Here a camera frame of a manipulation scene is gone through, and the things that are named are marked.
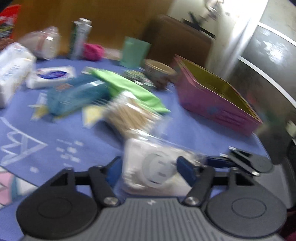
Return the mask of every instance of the pink patterned fabric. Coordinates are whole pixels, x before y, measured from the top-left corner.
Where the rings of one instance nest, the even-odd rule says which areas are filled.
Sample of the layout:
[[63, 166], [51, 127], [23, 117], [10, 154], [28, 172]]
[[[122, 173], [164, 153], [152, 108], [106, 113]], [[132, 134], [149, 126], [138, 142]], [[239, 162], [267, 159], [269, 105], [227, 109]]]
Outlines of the pink patterned fabric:
[[99, 61], [104, 56], [104, 48], [97, 44], [84, 44], [83, 57], [90, 61]]
[[10, 195], [10, 189], [5, 188], [0, 191], [0, 204], [2, 205], [8, 205], [12, 202], [11, 195]]
[[11, 184], [12, 178], [13, 178], [13, 174], [9, 172], [0, 173], [0, 185], [9, 187]]

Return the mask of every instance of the plastic bag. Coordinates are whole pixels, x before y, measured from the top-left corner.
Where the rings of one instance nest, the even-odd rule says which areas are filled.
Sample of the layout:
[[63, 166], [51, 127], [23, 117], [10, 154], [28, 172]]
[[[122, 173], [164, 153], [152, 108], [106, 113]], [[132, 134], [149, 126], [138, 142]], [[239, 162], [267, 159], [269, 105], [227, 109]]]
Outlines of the plastic bag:
[[150, 133], [162, 116], [147, 107], [131, 92], [124, 91], [111, 101], [103, 114], [107, 123], [124, 139], [134, 136], [133, 130]]
[[179, 156], [195, 166], [205, 162], [204, 155], [148, 134], [127, 140], [122, 189], [137, 195], [185, 196], [191, 187], [177, 172], [176, 160]]
[[53, 59], [59, 52], [60, 37], [58, 28], [50, 26], [42, 31], [28, 33], [18, 42], [37, 58]]
[[0, 12], [0, 38], [13, 39], [13, 30], [21, 5], [10, 5]]

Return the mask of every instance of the red package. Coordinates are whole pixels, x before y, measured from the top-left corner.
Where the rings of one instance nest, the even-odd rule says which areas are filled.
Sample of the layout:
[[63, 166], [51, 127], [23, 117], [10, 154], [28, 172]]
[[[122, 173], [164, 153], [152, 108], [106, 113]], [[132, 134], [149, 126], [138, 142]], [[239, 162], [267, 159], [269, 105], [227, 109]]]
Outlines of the red package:
[[0, 38], [12, 38], [20, 6], [19, 4], [8, 6], [0, 13]]

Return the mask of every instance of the green cup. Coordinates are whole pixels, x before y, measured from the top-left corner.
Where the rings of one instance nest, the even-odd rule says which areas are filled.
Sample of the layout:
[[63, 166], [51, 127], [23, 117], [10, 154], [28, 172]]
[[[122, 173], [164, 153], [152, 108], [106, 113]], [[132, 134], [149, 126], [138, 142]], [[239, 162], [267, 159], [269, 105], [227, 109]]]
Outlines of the green cup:
[[139, 39], [125, 37], [120, 64], [129, 69], [140, 67], [150, 46], [150, 43]]

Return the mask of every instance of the white plastic package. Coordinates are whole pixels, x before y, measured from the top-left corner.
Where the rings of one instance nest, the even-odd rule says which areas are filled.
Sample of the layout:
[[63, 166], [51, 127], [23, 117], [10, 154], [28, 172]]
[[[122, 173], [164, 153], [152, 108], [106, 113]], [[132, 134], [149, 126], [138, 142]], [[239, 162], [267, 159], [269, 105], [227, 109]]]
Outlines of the white plastic package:
[[30, 89], [54, 87], [73, 77], [76, 77], [73, 66], [42, 68], [28, 76], [26, 85]]
[[133, 137], [135, 130], [151, 133], [157, 123], [162, 120], [161, 115], [128, 91], [123, 91], [109, 102], [103, 116], [124, 139]]
[[179, 156], [196, 166], [204, 162], [203, 155], [150, 135], [127, 140], [123, 156], [123, 190], [146, 196], [187, 195], [191, 187], [177, 172]]
[[17, 87], [35, 69], [36, 57], [15, 42], [0, 52], [0, 107], [8, 105]]
[[50, 26], [42, 31], [26, 34], [19, 39], [19, 43], [28, 48], [37, 58], [53, 59], [59, 52], [60, 38], [58, 28]]

